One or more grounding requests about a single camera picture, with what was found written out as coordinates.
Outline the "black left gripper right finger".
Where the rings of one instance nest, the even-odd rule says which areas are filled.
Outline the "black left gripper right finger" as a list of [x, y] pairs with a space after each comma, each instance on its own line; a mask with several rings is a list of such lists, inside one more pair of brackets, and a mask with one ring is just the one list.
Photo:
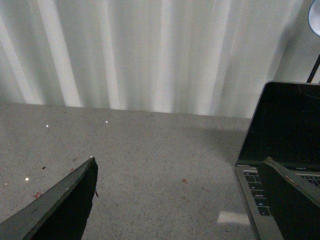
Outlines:
[[285, 240], [320, 238], [320, 188], [267, 157], [257, 167], [267, 200]]

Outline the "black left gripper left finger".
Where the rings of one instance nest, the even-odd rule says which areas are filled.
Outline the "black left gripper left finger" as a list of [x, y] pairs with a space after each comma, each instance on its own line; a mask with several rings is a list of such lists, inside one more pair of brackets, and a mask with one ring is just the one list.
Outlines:
[[91, 157], [0, 224], [2, 240], [80, 240], [93, 205], [98, 165]]

